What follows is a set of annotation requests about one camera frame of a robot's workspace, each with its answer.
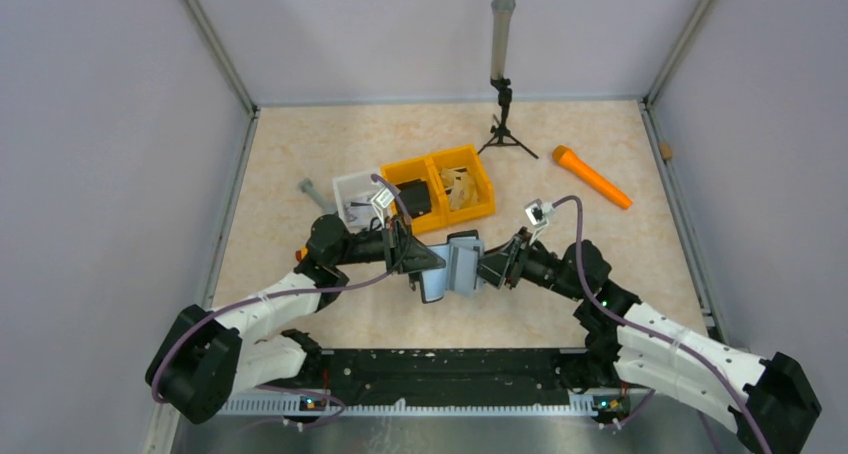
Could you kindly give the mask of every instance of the microphone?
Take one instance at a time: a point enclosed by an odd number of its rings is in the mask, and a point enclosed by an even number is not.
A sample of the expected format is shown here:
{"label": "microphone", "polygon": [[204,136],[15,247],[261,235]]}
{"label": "microphone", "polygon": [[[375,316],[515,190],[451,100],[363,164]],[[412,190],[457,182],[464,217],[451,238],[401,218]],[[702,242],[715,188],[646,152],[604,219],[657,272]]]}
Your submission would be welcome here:
{"label": "microphone", "polygon": [[495,18],[492,33],[492,81],[504,78],[506,46],[509,40],[509,21],[515,10],[515,0],[492,0],[492,15]]}

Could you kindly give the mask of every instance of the wooden table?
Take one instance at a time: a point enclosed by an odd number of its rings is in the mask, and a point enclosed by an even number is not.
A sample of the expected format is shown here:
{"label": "wooden table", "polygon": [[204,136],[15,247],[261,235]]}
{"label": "wooden table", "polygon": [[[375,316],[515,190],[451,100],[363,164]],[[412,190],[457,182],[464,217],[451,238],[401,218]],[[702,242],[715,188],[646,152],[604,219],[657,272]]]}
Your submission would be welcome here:
{"label": "wooden table", "polygon": [[[304,177],[328,199],[332,178],[428,152],[489,139],[491,103],[335,106],[262,109],[214,305],[234,302],[284,276],[294,265],[320,208],[297,189]],[[612,264],[611,278],[678,322],[705,332],[645,128],[635,101],[516,102],[513,134],[520,148],[488,148],[483,165],[495,189],[495,215],[423,234],[444,242],[455,230],[478,229],[487,247],[527,224],[523,206],[579,195],[584,237]],[[554,164],[564,144],[632,200],[621,210]],[[574,242],[575,209],[557,210],[543,234],[560,254]],[[383,263],[345,266],[351,283],[380,274]],[[486,287],[468,299],[456,293],[423,305],[406,276],[343,293],[323,311],[291,324],[323,347],[580,347],[577,304],[527,281],[514,290]]]}

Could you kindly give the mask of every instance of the yellow bin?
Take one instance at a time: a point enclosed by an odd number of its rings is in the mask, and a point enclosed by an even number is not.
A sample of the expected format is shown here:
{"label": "yellow bin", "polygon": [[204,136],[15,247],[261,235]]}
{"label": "yellow bin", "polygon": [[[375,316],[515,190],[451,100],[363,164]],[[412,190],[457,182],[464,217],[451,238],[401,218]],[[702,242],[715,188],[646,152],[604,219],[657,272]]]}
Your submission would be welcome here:
{"label": "yellow bin", "polygon": [[[474,179],[480,202],[471,207],[451,211],[439,172],[445,168],[457,169],[462,167],[466,168],[468,174]],[[472,145],[387,164],[380,167],[380,171],[387,181],[395,185],[416,179],[421,179],[427,183],[431,210],[428,214],[412,220],[412,232],[414,234],[442,229],[495,213],[495,191],[489,181],[489,176],[483,169],[483,163],[480,162],[477,150]]]}

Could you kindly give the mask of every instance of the orange cylindrical object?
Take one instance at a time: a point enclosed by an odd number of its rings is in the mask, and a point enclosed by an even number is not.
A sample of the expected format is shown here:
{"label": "orange cylindrical object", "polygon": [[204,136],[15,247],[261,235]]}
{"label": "orange cylindrical object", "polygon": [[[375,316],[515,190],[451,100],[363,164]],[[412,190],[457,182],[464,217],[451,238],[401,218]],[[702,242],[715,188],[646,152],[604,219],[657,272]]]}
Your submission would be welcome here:
{"label": "orange cylindrical object", "polygon": [[577,177],[582,179],[583,182],[592,186],[616,206],[627,209],[633,204],[633,201],[624,195],[623,192],[619,191],[617,187],[613,186],[591,167],[587,166],[571,149],[565,146],[557,146],[554,149],[553,157],[557,164],[577,174]]}

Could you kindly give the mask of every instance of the black tripod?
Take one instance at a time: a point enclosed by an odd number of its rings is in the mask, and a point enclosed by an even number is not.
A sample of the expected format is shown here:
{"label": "black tripod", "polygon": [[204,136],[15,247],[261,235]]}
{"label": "black tripod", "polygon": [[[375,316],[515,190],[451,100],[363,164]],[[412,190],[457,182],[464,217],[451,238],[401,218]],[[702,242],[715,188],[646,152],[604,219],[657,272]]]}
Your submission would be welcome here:
{"label": "black tripod", "polygon": [[[539,156],[536,155],[533,151],[531,151],[527,146],[521,143],[518,139],[513,137],[512,133],[506,127],[506,119],[509,117],[509,105],[512,103],[512,89],[509,88],[509,79],[491,79],[492,87],[498,90],[498,105],[501,106],[501,118],[498,120],[497,117],[494,117],[495,125],[489,130],[493,134],[492,138],[489,139],[489,142],[483,144],[483,147],[477,151],[477,154],[483,152],[483,149],[493,146],[493,147],[513,147],[518,146],[525,151],[529,152],[531,156],[536,159]],[[513,142],[504,142],[504,138],[510,138]]]}

